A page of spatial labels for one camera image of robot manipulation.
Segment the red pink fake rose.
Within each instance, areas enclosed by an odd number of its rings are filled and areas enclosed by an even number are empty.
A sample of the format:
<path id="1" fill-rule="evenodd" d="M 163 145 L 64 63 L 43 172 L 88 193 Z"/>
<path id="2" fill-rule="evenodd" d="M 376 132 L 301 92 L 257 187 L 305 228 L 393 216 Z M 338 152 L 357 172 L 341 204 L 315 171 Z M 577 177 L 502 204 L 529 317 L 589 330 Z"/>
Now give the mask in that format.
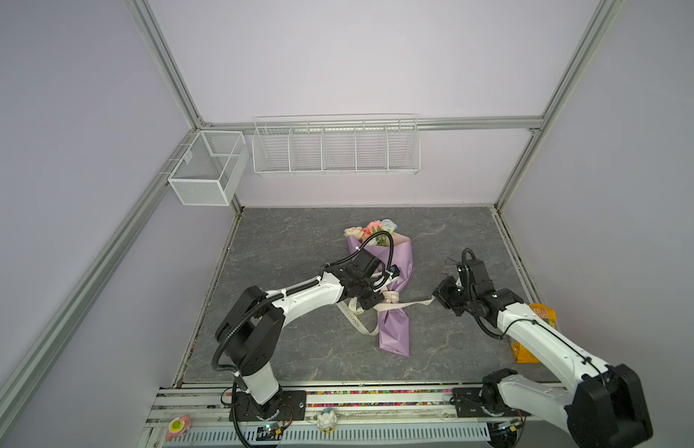
<path id="1" fill-rule="evenodd" d="M 369 224 L 362 230 L 362 237 L 367 239 L 374 233 L 378 233 L 378 231 L 382 231 L 382 222 L 380 222 L 380 220 L 369 222 Z"/>

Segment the cream printed ribbon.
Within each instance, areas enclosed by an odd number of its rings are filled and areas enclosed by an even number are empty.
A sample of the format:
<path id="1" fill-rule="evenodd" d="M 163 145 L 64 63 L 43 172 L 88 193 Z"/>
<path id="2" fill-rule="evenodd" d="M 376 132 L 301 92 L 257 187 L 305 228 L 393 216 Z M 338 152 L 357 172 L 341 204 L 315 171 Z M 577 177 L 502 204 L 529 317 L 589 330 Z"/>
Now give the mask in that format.
<path id="1" fill-rule="evenodd" d="M 397 291 L 384 291 L 382 296 L 384 296 L 385 301 L 376 304 L 372 308 L 372 310 L 374 310 L 377 314 L 391 310 L 403 309 L 414 305 L 427 306 L 432 304 L 432 302 L 435 300 L 435 297 L 432 296 L 430 299 L 423 301 L 401 302 L 399 300 L 399 293 Z M 357 298 L 339 302 L 337 307 L 360 334 L 365 336 L 376 336 L 379 334 L 379 326 L 376 326 L 373 330 L 368 330 L 368 328 L 359 319 L 360 315 L 363 315 L 366 310 L 361 307 Z"/>

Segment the white fake rose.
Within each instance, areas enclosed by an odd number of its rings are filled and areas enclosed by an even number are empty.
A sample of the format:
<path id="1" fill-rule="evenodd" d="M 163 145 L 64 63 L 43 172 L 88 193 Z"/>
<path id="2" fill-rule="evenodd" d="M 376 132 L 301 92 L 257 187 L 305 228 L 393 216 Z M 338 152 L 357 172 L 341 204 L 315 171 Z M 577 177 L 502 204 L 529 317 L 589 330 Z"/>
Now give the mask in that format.
<path id="1" fill-rule="evenodd" d="M 388 233 L 394 233 L 397 230 L 397 224 L 393 220 L 385 218 L 381 220 L 381 229 L 383 231 L 388 231 Z"/>

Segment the pink purple wrapping paper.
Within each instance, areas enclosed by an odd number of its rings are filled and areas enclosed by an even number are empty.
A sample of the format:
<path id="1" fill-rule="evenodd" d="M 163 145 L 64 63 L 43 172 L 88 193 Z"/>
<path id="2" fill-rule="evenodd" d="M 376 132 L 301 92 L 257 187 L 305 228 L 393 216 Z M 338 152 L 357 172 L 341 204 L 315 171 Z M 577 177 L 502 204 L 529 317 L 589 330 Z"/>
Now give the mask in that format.
<path id="1" fill-rule="evenodd" d="M 382 301 L 376 306 L 377 324 L 369 330 L 359 319 L 365 310 L 358 300 L 339 304 L 341 313 L 364 336 L 377 337 L 380 349 L 399 356 L 410 356 L 410 319 L 403 308 L 396 307 L 400 293 L 407 287 L 413 273 L 412 240 L 395 233 L 392 263 L 399 269 L 399 277 L 382 288 Z"/>

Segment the cream fake rose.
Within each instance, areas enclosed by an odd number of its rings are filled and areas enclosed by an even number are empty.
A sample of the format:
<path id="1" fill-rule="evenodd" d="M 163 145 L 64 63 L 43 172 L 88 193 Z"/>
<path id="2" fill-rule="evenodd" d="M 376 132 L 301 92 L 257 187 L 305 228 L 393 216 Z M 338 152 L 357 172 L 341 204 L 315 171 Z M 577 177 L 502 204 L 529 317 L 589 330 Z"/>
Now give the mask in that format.
<path id="1" fill-rule="evenodd" d="M 344 230 L 345 237 L 353 237 L 356 240 L 361 241 L 363 238 L 363 228 L 362 227 L 352 227 Z"/>

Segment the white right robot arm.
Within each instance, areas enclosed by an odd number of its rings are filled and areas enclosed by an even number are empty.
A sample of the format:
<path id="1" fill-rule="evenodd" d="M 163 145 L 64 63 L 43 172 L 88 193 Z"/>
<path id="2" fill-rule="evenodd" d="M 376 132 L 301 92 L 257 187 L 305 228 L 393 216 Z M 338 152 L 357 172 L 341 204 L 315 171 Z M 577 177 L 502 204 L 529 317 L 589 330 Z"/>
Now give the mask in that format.
<path id="1" fill-rule="evenodd" d="M 653 437 L 638 374 L 576 345 L 513 291 L 493 290 L 488 282 L 467 287 L 449 276 L 433 296 L 455 315 L 472 315 L 490 336 L 524 346 L 561 383 L 551 388 L 513 369 L 495 371 L 483 378 L 474 401 L 489 416 L 526 412 L 562 429 L 580 447 L 634 447 Z"/>

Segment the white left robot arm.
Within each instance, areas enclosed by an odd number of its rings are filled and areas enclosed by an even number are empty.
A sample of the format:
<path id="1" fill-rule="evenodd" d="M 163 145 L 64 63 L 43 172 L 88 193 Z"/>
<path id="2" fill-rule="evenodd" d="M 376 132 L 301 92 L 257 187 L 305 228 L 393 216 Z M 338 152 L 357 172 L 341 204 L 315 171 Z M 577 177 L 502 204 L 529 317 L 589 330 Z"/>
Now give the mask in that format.
<path id="1" fill-rule="evenodd" d="M 213 371 L 232 375 L 239 389 L 233 404 L 246 399 L 246 410 L 257 419 L 278 416 L 280 408 L 294 401 L 284 397 L 271 365 L 283 328 L 319 308 L 347 299 L 379 304 L 381 289 L 396 280 L 400 271 L 389 267 L 377 273 L 380 263 L 366 268 L 347 262 L 326 267 L 319 276 L 297 285 L 264 291 L 248 287 L 233 304 L 215 333 L 218 346 L 211 359 Z"/>

